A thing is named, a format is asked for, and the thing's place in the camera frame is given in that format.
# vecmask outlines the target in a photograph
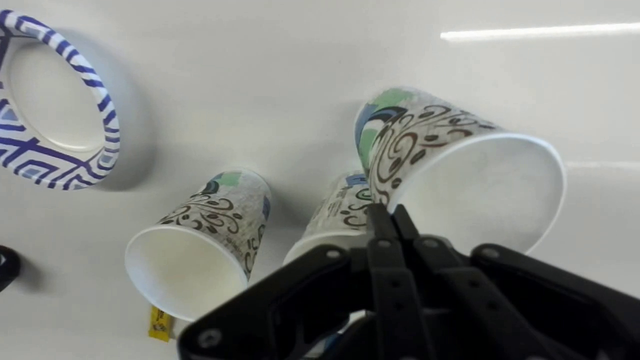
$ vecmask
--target paper cup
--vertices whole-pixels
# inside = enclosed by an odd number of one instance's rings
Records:
[[[293,262],[304,251],[333,243],[340,248],[366,245],[366,206],[373,204],[365,174],[353,172],[340,176],[329,195],[317,207],[302,238],[287,254],[285,262]]]
[[[127,272],[157,308],[197,320],[242,292],[271,215],[269,184],[253,172],[221,172],[198,193],[138,232]]]
[[[446,235],[465,254],[483,241],[531,249],[564,200],[564,165],[548,141],[415,87],[366,101],[356,146],[373,200],[405,204],[420,233]]]

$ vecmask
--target paper cup rim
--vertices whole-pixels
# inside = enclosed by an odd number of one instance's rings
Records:
[[[223,243],[218,243],[218,240],[216,240],[215,235],[205,235],[205,233],[198,232],[198,230],[185,227],[185,226],[176,226],[176,224],[157,224],[157,226],[149,226],[149,227],[137,232],[137,233],[131,238],[131,241],[127,243],[127,249],[125,249],[125,267],[127,267],[127,273],[128,273],[131,281],[134,284],[134,288],[137,288],[152,305],[157,305],[157,308],[160,308],[162,311],[167,311],[167,313],[171,313],[171,315],[174,315],[174,318],[181,318],[181,320],[189,320],[189,322],[197,320],[197,318],[192,318],[192,315],[187,315],[187,313],[179,313],[179,311],[174,311],[174,310],[168,310],[168,308],[167,308],[164,304],[160,304],[154,295],[150,295],[149,292],[144,292],[144,289],[138,285],[138,281],[137,281],[137,278],[134,278],[134,273],[133,273],[133,269],[131,269],[131,266],[133,266],[133,263],[131,263],[131,262],[133,262],[133,258],[131,258],[133,245],[138,241],[141,235],[144,235],[144,233],[149,233],[149,232],[158,232],[158,230],[185,232],[185,233],[190,233],[194,240],[201,240],[201,241],[205,241],[205,243],[210,243],[212,248],[216,248],[218,251],[224,254],[224,258],[229,260],[229,263],[236,269],[235,276],[236,276],[236,278],[245,278],[245,281],[242,281],[240,285],[248,285],[251,276],[245,272],[245,267],[240,266],[238,258],[236,258],[229,248],[224,248]]]
[[[407,195],[407,191],[412,188],[412,184],[416,181],[416,177],[420,177],[419,174],[425,174],[428,172],[430,168],[443,164],[450,153],[462,150],[462,147],[468,147],[468,146],[476,146],[480,141],[488,141],[488,140],[525,140],[525,141],[533,141],[533,143],[539,143],[541,147],[547,150],[547,153],[554,159],[556,168],[558,168],[558,174],[561,174],[561,197],[558,197],[558,204],[556,204],[556,210],[554,210],[554,215],[550,217],[550,222],[547,224],[544,232],[531,240],[531,245],[522,251],[531,254],[534,248],[541,245],[541,241],[548,235],[548,232],[554,227],[554,224],[558,222],[561,217],[561,211],[564,207],[564,200],[567,200],[567,168],[562,165],[562,158],[558,153],[558,150],[542,140],[542,137],[536,137],[536,136],[528,136],[528,133],[521,133],[521,131],[509,131],[509,129],[497,129],[497,131],[488,131],[488,133],[479,133],[479,136],[470,136],[467,140],[461,140],[461,141],[454,141],[450,146],[446,146],[443,151],[435,153],[430,159],[426,159],[423,165],[419,165],[415,170],[412,176],[409,176],[409,180],[405,181],[405,185],[399,188],[397,195],[390,197],[388,201],[388,210],[395,210],[402,197]]]

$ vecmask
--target paper cup pattern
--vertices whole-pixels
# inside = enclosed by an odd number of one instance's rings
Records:
[[[34,39],[61,54],[96,99],[104,143],[96,151],[77,151],[40,136],[20,115],[8,87],[8,59],[15,39]],[[0,164],[49,188],[79,189],[104,180],[121,153],[121,121],[114,101],[92,63],[62,34],[37,17],[0,10]]]
[[[223,172],[160,224],[216,238],[251,276],[271,215],[269,185],[254,174]]]
[[[454,141],[497,129],[497,124],[426,91],[393,87],[362,107],[356,143],[374,200],[388,204],[420,161]]]
[[[531,249],[562,206],[567,174],[548,141],[423,89],[374,95],[355,131],[373,200],[405,204],[423,233],[462,251],[483,241]]]
[[[368,240],[366,207],[371,204],[371,188],[362,172],[340,176],[335,188],[318,204],[302,238],[287,254],[287,262],[321,243],[335,243],[340,248],[365,245]]]
[[[246,288],[271,215],[253,172],[221,172],[127,249],[134,285],[160,310],[194,320]]]

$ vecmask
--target black object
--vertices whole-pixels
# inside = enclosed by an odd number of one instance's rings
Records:
[[[497,243],[470,258],[368,207],[368,248],[318,245],[189,325],[183,360],[640,360],[640,301]]]
[[[0,245],[0,292],[15,281],[20,273],[20,256],[19,251]]]

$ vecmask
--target yellow sticker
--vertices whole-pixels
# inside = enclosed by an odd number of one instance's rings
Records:
[[[172,332],[174,332],[174,318],[171,313],[164,313],[160,308],[152,305],[152,311],[149,318],[149,336],[160,341],[168,341],[172,339]]]

